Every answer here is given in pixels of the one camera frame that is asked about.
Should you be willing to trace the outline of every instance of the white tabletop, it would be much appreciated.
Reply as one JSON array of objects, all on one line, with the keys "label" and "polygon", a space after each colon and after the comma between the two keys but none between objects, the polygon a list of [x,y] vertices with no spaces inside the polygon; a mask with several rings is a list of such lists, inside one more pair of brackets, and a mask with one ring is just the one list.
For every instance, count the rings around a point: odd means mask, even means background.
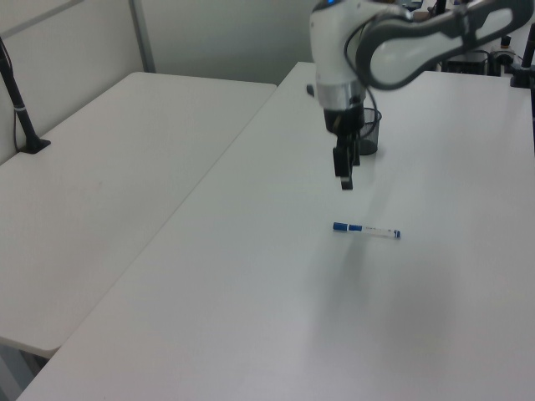
[{"label": "white tabletop", "polygon": [[426,73],[377,93],[380,151],[342,192],[313,76],[298,64],[20,401],[533,398],[529,91]]},{"label": "white tabletop", "polygon": [[50,356],[272,94],[132,74],[0,168],[0,343]]}]

